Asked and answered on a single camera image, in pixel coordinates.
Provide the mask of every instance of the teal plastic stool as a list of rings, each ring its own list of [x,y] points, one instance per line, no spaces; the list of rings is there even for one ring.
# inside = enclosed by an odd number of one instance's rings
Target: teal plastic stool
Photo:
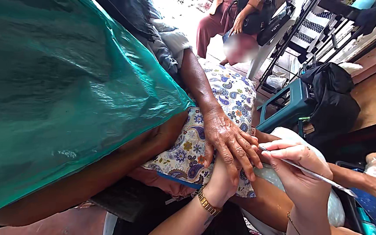
[[[281,97],[285,96],[288,92],[290,92],[289,104],[283,106],[281,104],[275,103],[275,101],[277,101],[278,99],[281,99]],[[285,128],[291,128],[298,124],[300,135],[303,136],[302,121],[301,120],[299,121],[298,119],[310,116],[310,114],[314,110],[313,105],[306,103],[306,100],[308,98],[309,98],[309,93],[308,93],[307,85],[303,83],[301,79],[297,79],[291,82],[288,86],[280,90],[272,98],[266,101],[262,106],[258,107],[258,110],[259,109],[262,109],[262,110],[261,110],[261,116],[260,116],[260,123],[257,126],[257,129],[264,133],[270,133],[276,127],[279,127],[279,126],[282,126]],[[265,119],[265,114],[266,114],[267,107],[269,104],[278,106],[281,109],[278,110],[275,114],[273,114],[269,118]]]

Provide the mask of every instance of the handbag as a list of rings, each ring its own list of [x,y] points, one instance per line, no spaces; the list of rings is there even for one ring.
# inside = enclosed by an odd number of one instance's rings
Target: handbag
[[[261,11],[254,11],[250,13],[243,21],[243,33],[254,35],[264,29],[275,13],[275,0],[264,0],[264,5]],[[237,0],[237,14],[246,7],[248,0]]]
[[[264,46],[270,40],[272,40],[278,33],[280,28],[291,19],[292,13],[295,10],[295,6],[287,1],[285,8],[274,18],[271,19],[268,26],[265,27],[257,38],[258,44]]]

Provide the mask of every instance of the gold wristwatch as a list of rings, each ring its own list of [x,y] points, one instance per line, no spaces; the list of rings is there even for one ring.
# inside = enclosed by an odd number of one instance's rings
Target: gold wristwatch
[[[201,205],[208,211],[212,216],[218,215],[222,208],[213,207],[210,203],[208,203],[206,197],[203,194],[203,189],[205,185],[201,187],[200,191],[198,192],[198,198],[200,199]]]

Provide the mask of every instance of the green plastic cape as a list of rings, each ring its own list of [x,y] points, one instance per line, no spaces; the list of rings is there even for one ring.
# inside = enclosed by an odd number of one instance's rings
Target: green plastic cape
[[[0,208],[191,105],[95,1],[0,0]]]

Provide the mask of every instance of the wrinkled hand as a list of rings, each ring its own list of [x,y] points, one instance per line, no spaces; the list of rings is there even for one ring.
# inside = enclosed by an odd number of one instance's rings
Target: wrinkled hand
[[[236,17],[236,19],[234,20],[232,30],[229,33],[229,36],[231,36],[232,34],[240,34],[243,32],[243,21],[244,18],[241,15],[238,15]]]
[[[255,180],[253,164],[262,168],[262,163],[252,144],[258,146],[258,139],[240,130],[223,112],[216,109],[204,114],[204,132],[206,136],[204,166],[208,167],[213,159],[214,148],[226,163],[233,185],[238,185],[238,172],[234,164],[235,157],[241,164],[250,181]]]
[[[281,159],[290,159],[321,176],[333,179],[326,162],[322,162],[316,154],[305,145],[289,140],[276,140],[262,143],[268,151],[262,155],[269,159],[285,188],[285,193],[302,211],[313,211],[326,206],[331,185],[302,172]]]

